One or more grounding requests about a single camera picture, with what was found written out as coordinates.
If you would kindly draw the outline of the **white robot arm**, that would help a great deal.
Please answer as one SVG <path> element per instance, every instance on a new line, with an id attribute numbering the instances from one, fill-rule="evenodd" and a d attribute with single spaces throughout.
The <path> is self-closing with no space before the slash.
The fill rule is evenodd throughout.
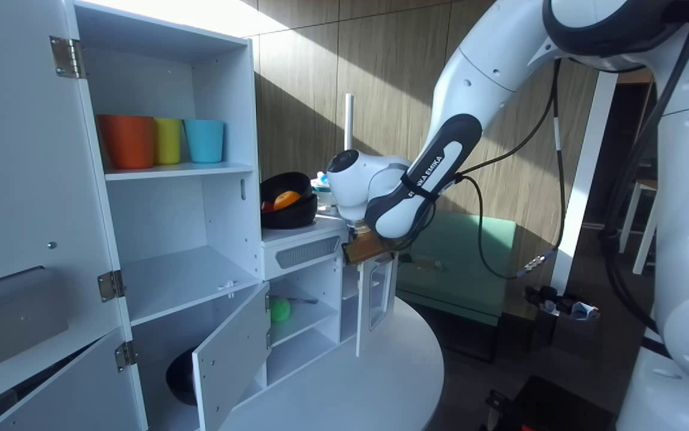
<path id="1" fill-rule="evenodd" d="M 647 68 L 661 85 L 661 236 L 689 236 L 689 0 L 495 0 L 449 54 L 433 88 L 429 138 L 404 163 L 339 153 L 339 216 L 387 241 L 415 236 L 485 126 L 545 63 Z"/>

